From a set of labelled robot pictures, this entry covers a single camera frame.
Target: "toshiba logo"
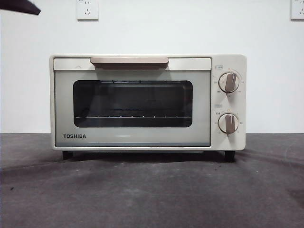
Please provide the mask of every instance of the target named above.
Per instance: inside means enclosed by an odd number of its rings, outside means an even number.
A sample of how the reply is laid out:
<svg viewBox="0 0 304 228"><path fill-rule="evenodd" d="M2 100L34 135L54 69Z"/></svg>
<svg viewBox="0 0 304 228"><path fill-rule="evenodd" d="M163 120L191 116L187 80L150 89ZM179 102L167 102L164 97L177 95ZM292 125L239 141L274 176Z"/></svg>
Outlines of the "toshiba logo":
<svg viewBox="0 0 304 228"><path fill-rule="evenodd" d="M86 138L85 134L63 134L64 138Z"/></svg>

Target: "white wall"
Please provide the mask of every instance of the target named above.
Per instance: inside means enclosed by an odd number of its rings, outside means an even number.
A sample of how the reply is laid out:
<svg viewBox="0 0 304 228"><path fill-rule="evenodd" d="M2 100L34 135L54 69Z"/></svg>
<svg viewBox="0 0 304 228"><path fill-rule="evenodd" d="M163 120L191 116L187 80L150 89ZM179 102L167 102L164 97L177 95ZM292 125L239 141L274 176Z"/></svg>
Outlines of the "white wall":
<svg viewBox="0 0 304 228"><path fill-rule="evenodd" d="M53 53L247 56L247 132L304 132L304 22L290 0L99 0L77 22L75 0L36 0L39 16L1 11L1 130L50 132Z"/></svg>

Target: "control panel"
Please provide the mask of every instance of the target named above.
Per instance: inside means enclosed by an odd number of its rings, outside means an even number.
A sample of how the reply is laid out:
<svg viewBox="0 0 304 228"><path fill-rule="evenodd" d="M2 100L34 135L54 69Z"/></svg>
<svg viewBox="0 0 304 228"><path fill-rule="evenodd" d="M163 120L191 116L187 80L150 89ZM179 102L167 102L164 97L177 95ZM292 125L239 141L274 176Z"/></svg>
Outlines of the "control panel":
<svg viewBox="0 0 304 228"><path fill-rule="evenodd" d="M211 73L211 145L242 150L246 142L246 57L216 56Z"/></svg>

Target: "black object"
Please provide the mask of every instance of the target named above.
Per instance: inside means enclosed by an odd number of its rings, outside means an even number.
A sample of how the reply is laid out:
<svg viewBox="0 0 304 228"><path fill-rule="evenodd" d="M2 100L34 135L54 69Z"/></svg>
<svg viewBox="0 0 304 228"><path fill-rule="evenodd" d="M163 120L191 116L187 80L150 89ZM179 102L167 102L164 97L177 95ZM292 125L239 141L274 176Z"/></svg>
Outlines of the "black object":
<svg viewBox="0 0 304 228"><path fill-rule="evenodd" d="M225 161L226 162L234 162L234 154L235 151L225 151Z"/></svg>
<svg viewBox="0 0 304 228"><path fill-rule="evenodd" d="M70 151L62 151L62 159L66 160L73 157L73 152Z"/></svg>
<svg viewBox="0 0 304 228"><path fill-rule="evenodd" d="M41 10L28 0L0 0L0 9L39 15Z"/></svg>

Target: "temperature knob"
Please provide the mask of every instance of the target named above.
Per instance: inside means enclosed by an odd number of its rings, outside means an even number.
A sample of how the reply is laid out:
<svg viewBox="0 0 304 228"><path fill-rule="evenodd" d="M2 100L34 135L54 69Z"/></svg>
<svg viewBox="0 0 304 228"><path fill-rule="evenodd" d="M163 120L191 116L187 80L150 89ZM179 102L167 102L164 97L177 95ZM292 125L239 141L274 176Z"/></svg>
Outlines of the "temperature knob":
<svg viewBox="0 0 304 228"><path fill-rule="evenodd" d="M225 93L232 93L238 89L239 79L236 73L223 74L218 81L218 85Z"/></svg>
<svg viewBox="0 0 304 228"><path fill-rule="evenodd" d="M232 134L238 128L238 119L233 114L224 114L218 120L218 127L222 132Z"/></svg>

